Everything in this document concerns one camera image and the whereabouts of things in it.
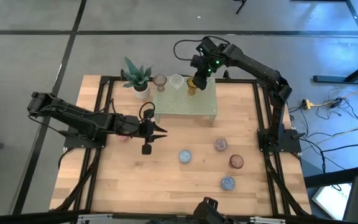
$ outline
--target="wooden table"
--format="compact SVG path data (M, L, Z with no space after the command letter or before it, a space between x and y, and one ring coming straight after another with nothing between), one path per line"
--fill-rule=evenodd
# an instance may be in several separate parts
M99 80L98 75L84 76L77 106L93 111ZM123 88L123 84L114 82L112 97L116 111L138 114L140 106L151 98L139 100L133 89ZM150 87L153 92L155 87L152 82ZM259 92L267 127L262 89ZM253 86L217 83L216 97L218 115L213 125L209 124L208 117L162 115L158 125L168 131L168 137L152 143L152 154L149 156L140 152L143 139L119 142L114 135L108 136L101 154L91 210L191 215L203 197L211 197L219 202L218 211L225 215L271 215L264 160L256 134L259 126ZM284 122L290 128L288 112ZM228 143L224 152L214 149L214 140L218 138L224 138ZM192 152L189 164L179 162L182 149ZM76 185L84 151L75 149L62 160L50 208L59 206ZM229 158L233 154L243 157L244 166L241 169L229 167ZM299 160L289 153L280 155L286 186L303 209L310 212ZM234 177L234 190L225 191L220 187L225 175ZM84 207L87 192L86 186L81 208ZM279 212L283 213L277 186L275 192Z

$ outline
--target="succulent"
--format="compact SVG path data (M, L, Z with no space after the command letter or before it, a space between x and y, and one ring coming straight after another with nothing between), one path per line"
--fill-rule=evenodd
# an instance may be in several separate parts
M127 57L125 57L125 63L128 66L129 72L124 72L125 78L129 83L125 83L124 87L130 88L132 86L142 87L144 83L150 80L152 74L152 67L144 71L143 65L138 69Z

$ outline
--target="gray floor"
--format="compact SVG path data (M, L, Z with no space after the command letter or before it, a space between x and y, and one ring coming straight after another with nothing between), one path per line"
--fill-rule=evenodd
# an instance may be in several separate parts
M358 1L353 1L358 12ZM71 30L80 0L28 1L0 0L0 29ZM238 2L202 1L108 1L88 0L80 30L357 30L346 4L342 2L295 2L290 0L248 0L241 13ZM328 99L337 87L316 84L313 75L348 75L358 68L358 37L222 36L244 53L277 69L293 87L289 107L303 98L313 103ZM153 74L192 74L188 62L172 54L180 39L200 39L199 35L81 35L71 52L59 97L75 103L83 75L118 75L124 56L136 64L153 65ZM27 163L38 125L28 120L26 107L33 91L50 91L58 72L68 36L0 35L0 215L10 212L17 185ZM178 54L191 57L195 45L178 46ZM224 69L216 76L221 76ZM232 76L252 78L236 68ZM358 85L338 85L358 90ZM358 115L358 95L350 98ZM349 109L336 109L330 120L305 111L310 133L336 133L358 126ZM305 131L303 117L293 114L293 125ZM57 121L51 126L66 127ZM311 141L326 136L315 135ZM358 132L322 143L323 149L357 144ZM24 212L48 209L62 153L63 138L48 131ZM326 156L344 168L358 166L358 147L329 152ZM312 150L302 158L320 169L321 158ZM327 171L339 170L327 161Z

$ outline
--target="potted plant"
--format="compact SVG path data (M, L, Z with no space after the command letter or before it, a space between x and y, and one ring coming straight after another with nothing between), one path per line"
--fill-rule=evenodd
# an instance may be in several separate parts
M144 71L143 65L138 69L127 57L125 57L125 63L127 64L129 72L123 72L125 78L129 83L125 83L124 87L135 90L135 95L139 99L145 99L150 96L149 80L152 74L152 68Z

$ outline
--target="desk leg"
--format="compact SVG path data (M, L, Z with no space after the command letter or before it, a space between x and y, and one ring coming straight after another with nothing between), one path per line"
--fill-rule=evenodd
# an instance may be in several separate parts
M209 123L213 124L215 122L215 118L216 118L216 115L215 116L209 116Z
M158 124L160 122L160 115L154 114L154 119L155 119L155 122Z

